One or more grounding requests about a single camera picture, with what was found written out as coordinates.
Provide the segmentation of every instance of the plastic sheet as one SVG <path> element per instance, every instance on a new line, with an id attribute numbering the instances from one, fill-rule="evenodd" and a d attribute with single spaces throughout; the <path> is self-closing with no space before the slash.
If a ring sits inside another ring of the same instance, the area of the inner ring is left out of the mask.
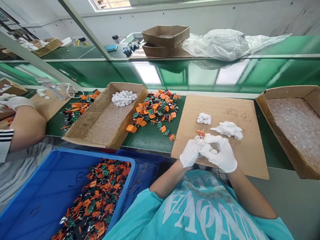
<path id="1" fill-rule="evenodd" d="M 232 62 L 266 46 L 281 42 L 290 35 L 285 34 L 278 37 L 246 36 L 237 30 L 214 29 L 204 36 L 190 34 L 190 38 L 182 43 L 182 48 L 195 57 L 211 57 Z"/>

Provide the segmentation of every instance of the blue plastic crate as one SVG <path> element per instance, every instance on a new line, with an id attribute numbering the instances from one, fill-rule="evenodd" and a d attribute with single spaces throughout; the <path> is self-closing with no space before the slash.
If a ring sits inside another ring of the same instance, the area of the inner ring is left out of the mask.
<path id="1" fill-rule="evenodd" d="M 0 239 L 48 240 L 62 225 L 61 218 L 88 184 L 86 175 L 101 158 L 126 161 L 131 169 L 108 231 L 136 195 L 154 182 L 160 162 L 66 148 L 52 150 L 0 215 Z"/>

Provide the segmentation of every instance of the teal t-shirt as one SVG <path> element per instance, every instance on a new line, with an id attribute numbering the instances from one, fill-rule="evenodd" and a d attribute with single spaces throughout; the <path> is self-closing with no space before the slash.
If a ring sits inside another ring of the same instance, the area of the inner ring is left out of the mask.
<path id="1" fill-rule="evenodd" d="M 211 172 L 185 174 L 165 200 L 149 189 L 137 198 L 107 239 L 293 239 L 281 218 L 246 212 L 234 191 Z"/>

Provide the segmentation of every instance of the gloved hand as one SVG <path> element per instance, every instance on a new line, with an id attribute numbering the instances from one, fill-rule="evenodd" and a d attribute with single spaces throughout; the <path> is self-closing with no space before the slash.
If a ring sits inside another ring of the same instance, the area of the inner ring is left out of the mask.
<path id="1" fill-rule="evenodd" d="M 0 112 L 10 112 L 8 111 L 8 109 L 6 109 L 5 106 L 16 111 L 16 108 L 22 105 L 31 106 L 34 108 L 34 104 L 30 99 L 27 99 L 25 97 L 13 97 L 10 98 L 8 101 L 0 100 Z"/>
<path id="2" fill-rule="evenodd" d="M 180 161 L 184 168 L 193 166 L 199 157 L 199 151 L 205 144 L 203 140 L 196 138 L 197 137 L 188 141 L 186 147 L 180 155 Z"/>
<path id="3" fill-rule="evenodd" d="M 213 154 L 212 152 L 210 152 L 209 150 L 210 148 L 208 147 L 209 144 L 205 144 L 203 145 L 200 151 L 200 154 L 208 158 L 209 162 L 217 165 L 226 173 L 234 172 L 238 166 L 238 163 L 233 156 L 233 151 L 229 143 L 229 140 L 227 138 L 222 138 L 221 136 L 212 136 L 212 138 L 208 137 L 207 140 L 206 138 L 207 138 L 207 135 L 204 138 L 204 141 L 206 143 L 211 143 L 210 141 L 215 141 L 218 148 L 217 149 L 218 153 Z"/>

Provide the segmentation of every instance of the workbench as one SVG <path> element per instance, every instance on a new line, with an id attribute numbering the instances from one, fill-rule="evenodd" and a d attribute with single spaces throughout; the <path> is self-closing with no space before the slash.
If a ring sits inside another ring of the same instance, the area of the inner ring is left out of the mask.
<path id="1" fill-rule="evenodd" d="M 166 122 L 167 129 L 170 132 L 176 134 L 183 111 L 186 96 L 181 96 L 178 102 L 179 110 L 177 117 L 171 122 Z M 71 99 L 62 109 L 61 112 L 65 111 L 65 108 L 70 107 L 70 103 L 76 102 L 77 99 Z M 280 168 L 287 170 L 294 170 L 288 157 L 281 148 L 278 140 L 272 133 L 266 119 L 264 118 L 260 108 L 255 103 L 258 124 L 261 131 L 261 138 L 266 154 L 267 166 L 272 168 Z M 64 114 L 57 113 L 47 124 L 47 135 L 62 137 L 65 134 L 65 130 L 61 129 L 64 125 Z M 133 149 L 143 149 L 152 153 L 170 156 L 173 143 L 167 136 L 164 136 L 156 126 L 152 126 L 150 122 L 145 127 L 139 127 L 136 133 L 128 133 L 127 138 L 123 143 L 123 147 Z"/>
<path id="2" fill-rule="evenodd" d="M 291 59 L 293 54 L 307 54 L 310 59 Z M 186 94 L 208 95 L 218 92 L 221 97 L 235 97 L 234 94 L 238 94 L 237 98 L 254 99 L 268 88 L 320 85 L 320 60 L 315 58 L 315 55 L 319 54 L 320 36 L 298 36 L 289 37 L 256 52 L 253 57 L 248 56 L 232 63 L 213 59 L 106 62 L 93 46 L 61 47 L 43 59 L 69 78 L 76 79 L 76 83 L 84 87 L 84 91 L 103 89 L 110 82 L 129 82 L 144 84 L 149 90 L 170 89 L 180 93 L 182 99 L 178 105 L 177 118 L 166 123 L 166 127 L 176 133 Z M 33 75 L 39 76 L 39 72 L 23 60 L 1 61 L 0 70 L 7 74 L 3 77 L 9 75 L 9 79 L 19 84 L 38 85 Z M 293 170 L 259 107 L 255 107 L 268 167 Z M 64 135 L 65 131 L 61 130 L 64 117 L 57 113 L 48 122 L 48 135 Z M 135 134 L 128 134 L 123 147 L 145 149 L 169 156 L 173 142 L 156 131 L 150 124 L 139 127 Z"/>

